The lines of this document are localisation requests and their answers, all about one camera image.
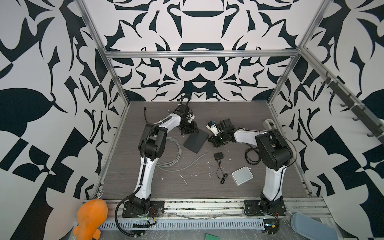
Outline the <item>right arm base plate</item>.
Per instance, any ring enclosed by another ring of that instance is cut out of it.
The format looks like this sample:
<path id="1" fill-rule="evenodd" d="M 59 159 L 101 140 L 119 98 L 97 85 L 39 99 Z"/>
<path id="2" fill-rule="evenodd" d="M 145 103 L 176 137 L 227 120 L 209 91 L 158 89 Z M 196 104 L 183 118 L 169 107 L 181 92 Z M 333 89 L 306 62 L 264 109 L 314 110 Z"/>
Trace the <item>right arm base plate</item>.
<path id="1" fill-rule="evenodd" d="M 287 210 L 282 198 L 272 202 L 268 199 L 245 200 L 244 205 L 244 214 L 250 217 L 275 215 L 276 213 L 284 216 Z"/>

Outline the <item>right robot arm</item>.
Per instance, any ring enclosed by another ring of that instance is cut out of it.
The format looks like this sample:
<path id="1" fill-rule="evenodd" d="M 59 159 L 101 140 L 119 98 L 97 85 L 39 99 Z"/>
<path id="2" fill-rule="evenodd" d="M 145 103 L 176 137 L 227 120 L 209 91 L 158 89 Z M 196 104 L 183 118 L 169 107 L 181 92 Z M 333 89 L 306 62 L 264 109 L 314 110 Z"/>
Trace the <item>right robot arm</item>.
<path id="1" fill-rule="evenodd" d="M 259 160 L 266 166 L 266 178 L 261 193 L 261 208 L 271 210 L 283 202 L 283 180 L 285 171 L 290 166 L 294 153 L 287 139 L 272 128 L 266 131 L 236 128 L 230 119 L 216 124 L 207 123 L 206 128 L 212 132 L 209 142 L 221 147 L 227 142 L 243 143 L 251 146 L 259 155 Z"/>

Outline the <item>white square router box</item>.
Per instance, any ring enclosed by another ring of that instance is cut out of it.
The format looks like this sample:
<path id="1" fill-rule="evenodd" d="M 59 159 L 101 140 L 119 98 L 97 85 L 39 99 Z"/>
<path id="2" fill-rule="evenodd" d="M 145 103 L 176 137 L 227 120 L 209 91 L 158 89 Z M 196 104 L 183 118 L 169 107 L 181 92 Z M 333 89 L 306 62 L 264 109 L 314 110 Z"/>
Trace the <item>white square router box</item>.
<path id="1" fill-rule="evenodd" d="M 235 170 L 231 175 L 237 186 L 242 185 L 254 178 L 254 175 L 249 167 L 242 167 Z"/>

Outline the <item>black power adapter centre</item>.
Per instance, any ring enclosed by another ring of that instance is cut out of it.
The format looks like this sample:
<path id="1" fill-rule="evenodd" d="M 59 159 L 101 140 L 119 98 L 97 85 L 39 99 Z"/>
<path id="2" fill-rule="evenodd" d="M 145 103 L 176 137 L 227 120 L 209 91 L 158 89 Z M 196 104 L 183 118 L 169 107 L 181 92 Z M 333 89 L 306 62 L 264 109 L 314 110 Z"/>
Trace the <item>black power adapter centre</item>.
<path id="1" fill-rule="evenodd" d="M 228 177 L 228 174 L 223 171 L 222 168 L 222 160 L 224 159 L 224 154 L 223 153 L 215 153 L 214 154 L 214 159 L 218 164 L 218 168 L 216 171 L 216 176 L 220 180 L 220 184 L 223 185 Z"/>

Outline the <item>green object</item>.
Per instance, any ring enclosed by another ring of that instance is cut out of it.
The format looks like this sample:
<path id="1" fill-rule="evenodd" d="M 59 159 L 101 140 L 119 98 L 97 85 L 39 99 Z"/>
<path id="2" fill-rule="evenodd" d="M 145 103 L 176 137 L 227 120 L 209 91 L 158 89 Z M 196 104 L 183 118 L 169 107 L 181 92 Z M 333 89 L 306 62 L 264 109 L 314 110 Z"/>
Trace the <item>green object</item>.
<path id="1" fill-rule="evenodd" d="M 220 238 L 211 234 L 205 234 L 205 240 L 220 240 Z"/>

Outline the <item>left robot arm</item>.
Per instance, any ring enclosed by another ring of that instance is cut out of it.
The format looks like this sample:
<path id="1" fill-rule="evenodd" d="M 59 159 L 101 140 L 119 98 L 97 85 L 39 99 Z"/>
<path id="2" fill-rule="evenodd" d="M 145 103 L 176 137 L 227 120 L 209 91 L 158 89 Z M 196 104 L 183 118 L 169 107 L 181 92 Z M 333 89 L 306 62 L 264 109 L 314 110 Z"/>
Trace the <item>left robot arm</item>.
<path id="1" fill-rule="evenodd" d="M 139 142 L 140 173 L 134 192 L 127 198 L 129 202 L 127 209 L 131 209 L 134 213 L 144 215 L 150 208 L 155 168 L 165 151 L 168 132 L 174 128 L 178 128 L 183 135 L 199 132 L 189 103 L 179 103 L 164 119 L 145 125 Z"/>

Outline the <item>grey blue pad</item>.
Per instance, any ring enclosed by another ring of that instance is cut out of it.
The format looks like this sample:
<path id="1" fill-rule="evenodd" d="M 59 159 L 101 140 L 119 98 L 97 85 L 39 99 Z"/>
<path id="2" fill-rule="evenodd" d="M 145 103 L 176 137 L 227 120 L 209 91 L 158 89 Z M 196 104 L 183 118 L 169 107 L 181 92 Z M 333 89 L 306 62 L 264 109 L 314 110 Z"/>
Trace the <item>grey blue pad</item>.
<path id="1" fill-rule="evenodd" d="M 294 213 L 291 217 L 291 227 L 297 234 L 308 240 L 337 240 L 337 232 L 312 218 L 300 213 Z"/>

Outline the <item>black network switch box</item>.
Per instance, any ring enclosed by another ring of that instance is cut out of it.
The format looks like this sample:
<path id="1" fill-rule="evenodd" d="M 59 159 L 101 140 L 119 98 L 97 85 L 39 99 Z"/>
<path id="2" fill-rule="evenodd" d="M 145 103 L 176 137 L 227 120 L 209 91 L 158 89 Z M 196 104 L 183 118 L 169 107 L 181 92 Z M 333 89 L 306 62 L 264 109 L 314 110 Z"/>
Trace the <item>black network switch box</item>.
<path id="1" fill-rule="evenodd" d="M 193 153 L 198 154 L 208 137 L 209 133 L 198 129 L 196 132 L 190 134 L 184 143 L 184 147 Z"/>

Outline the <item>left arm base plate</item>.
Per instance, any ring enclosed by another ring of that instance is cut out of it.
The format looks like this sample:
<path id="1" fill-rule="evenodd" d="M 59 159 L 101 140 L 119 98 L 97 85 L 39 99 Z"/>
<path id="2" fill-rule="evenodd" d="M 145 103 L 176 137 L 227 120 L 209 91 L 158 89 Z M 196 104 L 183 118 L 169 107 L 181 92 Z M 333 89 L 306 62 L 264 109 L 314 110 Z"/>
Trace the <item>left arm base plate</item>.
<path id="1" fill-rule="evenodd" d="M 126 201 L 124 203 L 123 218 L 136 218 L 139 216 L 145 216 L 154 218 L 164 212 L 164 201 Z"/>

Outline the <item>orange plush toy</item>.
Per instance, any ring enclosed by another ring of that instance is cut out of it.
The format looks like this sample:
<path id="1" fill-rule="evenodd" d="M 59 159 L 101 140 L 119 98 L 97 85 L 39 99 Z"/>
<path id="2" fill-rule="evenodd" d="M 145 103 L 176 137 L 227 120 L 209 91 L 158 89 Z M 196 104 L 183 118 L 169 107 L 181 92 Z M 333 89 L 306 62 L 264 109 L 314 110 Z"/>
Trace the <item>orange plush toy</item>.
<path id="1" fill-rule="evenodd" d="M 107 220 L 108 206 L 104 200 L 94 199 L 83 204 L 77 214 L 78 225 L 73 235 L 77 240 L 98 240 L 99 226 Z"/>

